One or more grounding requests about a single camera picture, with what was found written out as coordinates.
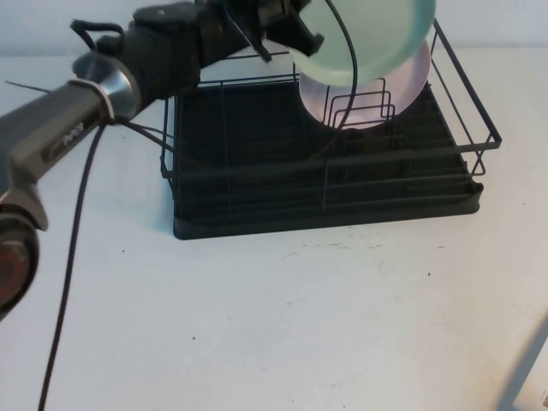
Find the drip tray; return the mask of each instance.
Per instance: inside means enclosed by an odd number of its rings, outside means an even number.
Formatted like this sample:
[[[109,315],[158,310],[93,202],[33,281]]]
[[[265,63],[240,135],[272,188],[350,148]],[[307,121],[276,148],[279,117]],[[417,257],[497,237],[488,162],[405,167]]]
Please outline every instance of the drip tray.
[[[177,237],[478,211],[483,186],[451,152],[456,143],[428,85],[392,120],[342,132],[313,120],[297,88],[294,80],[209,86],[176,100]]]

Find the white wall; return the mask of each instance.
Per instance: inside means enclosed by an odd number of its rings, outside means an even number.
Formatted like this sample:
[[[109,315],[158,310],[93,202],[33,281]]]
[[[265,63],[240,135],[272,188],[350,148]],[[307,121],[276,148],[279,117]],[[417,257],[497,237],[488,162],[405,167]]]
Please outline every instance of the white wall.
[[[0,56],[76,55],[73,18],[125,25],[135,9],[168,2],[0,0]],[[548,0],[438,0],[438,19],[453,45],[548,45]]]

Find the white table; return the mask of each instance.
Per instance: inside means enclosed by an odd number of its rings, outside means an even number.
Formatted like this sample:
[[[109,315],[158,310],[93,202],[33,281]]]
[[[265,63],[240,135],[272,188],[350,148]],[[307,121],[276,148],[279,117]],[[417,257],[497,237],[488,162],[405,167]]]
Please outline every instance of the white table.
[[[496,409],[548,311],[548,49],[457,54],[504,139],[473,216],[178,241],[158,148],[109,128],[47,409]],[[4,58],[0,80],[54,87],[70,61]],[[0,84],[0,114],[36,96]],[[90,142],[39,183],[51,227],[0,324],[2,410],[38,404]]]

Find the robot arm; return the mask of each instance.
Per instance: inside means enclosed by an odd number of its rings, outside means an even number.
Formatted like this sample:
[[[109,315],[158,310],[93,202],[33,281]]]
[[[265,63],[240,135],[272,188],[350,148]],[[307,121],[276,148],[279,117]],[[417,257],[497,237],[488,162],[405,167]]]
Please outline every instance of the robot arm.
[[[131,120],[157,99],[191,92],[200,70],[263,39],[310,56],[323,38],[299,12],[310,0],[196,0],[139,9],[129,29],[75,21],[90,46],[75,78],[0,117],[0,320],[21,300],[39,261],[47,216],[36,182],[99,124]],[[97,44],[89,31],[115,32]]]

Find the pink plate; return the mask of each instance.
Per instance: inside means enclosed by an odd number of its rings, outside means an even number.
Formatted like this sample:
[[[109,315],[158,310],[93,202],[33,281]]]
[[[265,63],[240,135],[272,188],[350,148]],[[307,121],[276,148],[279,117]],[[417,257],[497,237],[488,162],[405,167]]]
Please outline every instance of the pink plate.
[[[358,86],[345,128],[370,128],[400,114],[419,96],[430,71],[430,49],[425,42],[402,66],[383,79]],[[326,126],[338,127],[348,107],[350,87],[328,87],[301,74],[301,101]]]

